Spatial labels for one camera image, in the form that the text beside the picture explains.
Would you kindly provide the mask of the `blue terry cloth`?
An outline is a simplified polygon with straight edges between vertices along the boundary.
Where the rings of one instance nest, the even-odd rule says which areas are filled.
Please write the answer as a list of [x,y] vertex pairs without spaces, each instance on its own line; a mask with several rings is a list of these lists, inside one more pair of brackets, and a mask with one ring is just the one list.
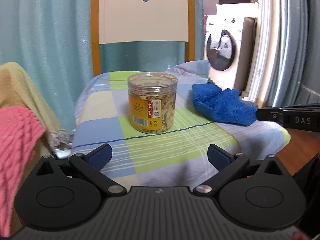
[[245,104],[237,89],[221,89],[212,82],[192,85],[193,106],[213,122],[250,126],[257,118],[257,108]]

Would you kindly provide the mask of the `clear plastic jar yellow label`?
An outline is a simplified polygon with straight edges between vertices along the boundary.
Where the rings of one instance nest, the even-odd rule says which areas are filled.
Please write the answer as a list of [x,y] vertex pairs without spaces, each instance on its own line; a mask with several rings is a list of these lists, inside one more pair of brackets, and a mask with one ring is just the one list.
[[177,77],[160,72],[127,78],[132,127],[146,134],[167,131],[174,123]]

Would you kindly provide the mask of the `grey-blue curtain right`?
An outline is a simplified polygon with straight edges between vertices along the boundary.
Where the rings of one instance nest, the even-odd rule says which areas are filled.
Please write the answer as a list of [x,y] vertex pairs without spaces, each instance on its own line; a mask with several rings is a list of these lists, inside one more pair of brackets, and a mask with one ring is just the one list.
[[319,0],[280,0],[280,47],[270,107],[319,103]]

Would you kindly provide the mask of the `brown cardboard panel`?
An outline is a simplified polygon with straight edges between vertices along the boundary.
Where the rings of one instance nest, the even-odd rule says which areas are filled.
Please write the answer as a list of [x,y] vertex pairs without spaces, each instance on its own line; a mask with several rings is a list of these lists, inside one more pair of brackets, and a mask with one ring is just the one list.
[[256,18],[245,17],[243,20],[241,42],[237,46],[239,57],[234,81],[234,88],[239,91],[239,94],[246,89],[249,71],[251,70],[256,37],[256,25]]

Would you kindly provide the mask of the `pink fluffy towel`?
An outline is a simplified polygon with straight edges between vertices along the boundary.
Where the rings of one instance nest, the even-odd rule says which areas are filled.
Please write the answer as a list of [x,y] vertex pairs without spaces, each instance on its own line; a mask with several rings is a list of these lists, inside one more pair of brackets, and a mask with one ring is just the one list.
[[14,199],[34,146],[46,129],[23,106],[1,109],[1,236],[10,236]]

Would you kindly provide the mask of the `white front-load washing machine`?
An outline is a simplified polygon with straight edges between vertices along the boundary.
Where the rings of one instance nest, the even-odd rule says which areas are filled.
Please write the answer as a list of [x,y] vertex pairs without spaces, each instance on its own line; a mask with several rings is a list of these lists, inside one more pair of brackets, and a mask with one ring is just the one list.
[[204,58],[209,78],[222,89],[234,89],[243,20],[257,21],[257,15],[258,3],[233,3],[217,4],[216,14],[207,16]]

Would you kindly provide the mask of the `yellow-green blanket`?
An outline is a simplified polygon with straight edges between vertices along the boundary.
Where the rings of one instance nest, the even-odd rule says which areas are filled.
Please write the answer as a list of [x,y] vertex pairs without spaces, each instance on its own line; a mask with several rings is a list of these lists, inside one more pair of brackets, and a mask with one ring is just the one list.
[[[34,146],[33,159],[25,168],[19,190],[42,156],[53,154],[57,150],[68,150],[72,143],[70,135],[63,128],[27,72],[19,64],[7,62],[1,65],[1,109],[12,106],[23,106],[30,109],[46,129]],[[13,205],[10,235],[20,228],[21,223]]]

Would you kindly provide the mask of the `teal curtain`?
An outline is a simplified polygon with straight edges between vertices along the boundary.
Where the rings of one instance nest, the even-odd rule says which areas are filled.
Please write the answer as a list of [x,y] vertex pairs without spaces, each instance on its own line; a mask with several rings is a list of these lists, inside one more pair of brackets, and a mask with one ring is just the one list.
[[[1,64],[18,63],[69,134],[76,101],[93,78],[91,0],[1,0]],[[195,59],[203,59],[203,1],[195,0]],[[162,72],[184,62],[183,42],[100,45],[102,72]]]

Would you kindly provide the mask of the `wooden chair white backrest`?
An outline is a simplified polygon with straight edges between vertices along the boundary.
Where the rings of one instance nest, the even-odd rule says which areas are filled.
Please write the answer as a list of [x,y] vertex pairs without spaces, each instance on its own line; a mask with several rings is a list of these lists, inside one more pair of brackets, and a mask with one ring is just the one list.
[[195,60],[195,0],[91,0],[93,74],[101,74],[100,45],[136,41],[185,43]]

